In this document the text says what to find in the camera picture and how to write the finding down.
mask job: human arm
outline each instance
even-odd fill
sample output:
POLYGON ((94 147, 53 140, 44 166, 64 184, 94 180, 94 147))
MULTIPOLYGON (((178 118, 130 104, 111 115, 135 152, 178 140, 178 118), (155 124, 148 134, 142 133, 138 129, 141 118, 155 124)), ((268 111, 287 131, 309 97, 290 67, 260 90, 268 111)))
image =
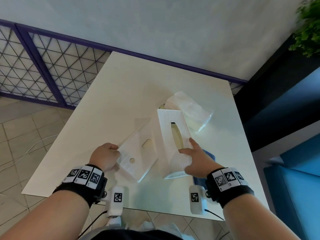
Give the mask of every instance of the human arm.
MULTIPOLYGON (((192 164, 185 169, 187 174, 206 178, 212 171, 223 168, 192 138, 190 143, 194 149, 179 150, 192 157, 192 164)), ((296 234, 251 194, 243 194, 229 201, 223 208, 223 215, 235 240, 299 240, 296 234)))
MULTIPOLYGON (((104 172, 111 169, 120 153, 118 146, 106 143, 91 155, 89 164, 104 172)), ((60 190, 0 237, 0 240, 74 240, 89 215, 88 203, 78 194, 60 190)))

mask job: hand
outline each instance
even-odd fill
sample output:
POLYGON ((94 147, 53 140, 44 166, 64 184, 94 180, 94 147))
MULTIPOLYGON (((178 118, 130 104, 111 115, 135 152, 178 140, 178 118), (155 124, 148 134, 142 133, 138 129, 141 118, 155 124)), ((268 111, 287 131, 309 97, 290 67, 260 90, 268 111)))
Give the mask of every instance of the hand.
POLYGON ((89 164, 96 165, 101 168, 103 172, 110 170, 120 157, 120 152, 117 151, 119 147, 111 143, 105 143, 99 146, 92 153, 89 164))
POLYGON ((216 163, 211 157, 209 157, 194 139, 189 138, 189 141, 193 146, 193 149, 179 149, 179 153, 192 157, 191 165, 184 169, 187 174, 197 178, 206 178, 213 170, 223 168, 223 166, 216 163))

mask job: blue object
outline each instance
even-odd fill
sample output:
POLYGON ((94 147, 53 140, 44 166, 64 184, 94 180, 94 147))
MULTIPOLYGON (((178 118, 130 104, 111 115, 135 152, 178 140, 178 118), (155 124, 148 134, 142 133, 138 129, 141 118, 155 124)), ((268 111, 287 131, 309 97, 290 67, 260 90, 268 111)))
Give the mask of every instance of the blue object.
POLYGON ((282 153, 280 157, 288 168, 320 176, 320 134, 282 153))
MULTIPOLYGON (((207 152, 206 150, 203 150, 209 157, 211 157, 214 161, 216 161, 216 157, 211 154, 210 152, 207 152)), ((198 178, 198 177, 193 177, 193 183, 194 185, 200 185, 203 186, 207 190, 206 186, 206 178, 198 178)))
POLYGON ((320 177, 280 165, 264 173, 277 216, 302 240, 318 240, 320 177))

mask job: blue wall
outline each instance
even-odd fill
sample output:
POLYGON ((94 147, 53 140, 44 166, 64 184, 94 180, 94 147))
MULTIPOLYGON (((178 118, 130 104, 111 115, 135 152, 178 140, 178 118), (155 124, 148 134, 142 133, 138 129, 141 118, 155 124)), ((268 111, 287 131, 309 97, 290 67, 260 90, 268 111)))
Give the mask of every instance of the blue wall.
POLYGON ((249 144, 289 128, 319 108, 320 67, 243 125, 249 144))

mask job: wall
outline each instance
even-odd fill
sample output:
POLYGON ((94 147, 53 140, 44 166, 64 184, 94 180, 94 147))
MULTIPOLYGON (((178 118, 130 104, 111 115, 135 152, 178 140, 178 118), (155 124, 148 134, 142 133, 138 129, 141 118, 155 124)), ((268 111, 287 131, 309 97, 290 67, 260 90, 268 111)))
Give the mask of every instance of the wall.
POLYGON ((275 213, 275 210, 263 172, 263 169, 269 166, 267 162, 271 158, 279 156, 319 133, 320 121, 317 121, 252 153, 254 163, 256 164, 262 187, 266 195, 266 200, 273 213, 275 213))
POLYGON ((243 127, 251 149, 320 108, 320 68, 298 82, 243 127))
POLYGON ((0 19, 248 80, 301 1, 0 0, 0 19))

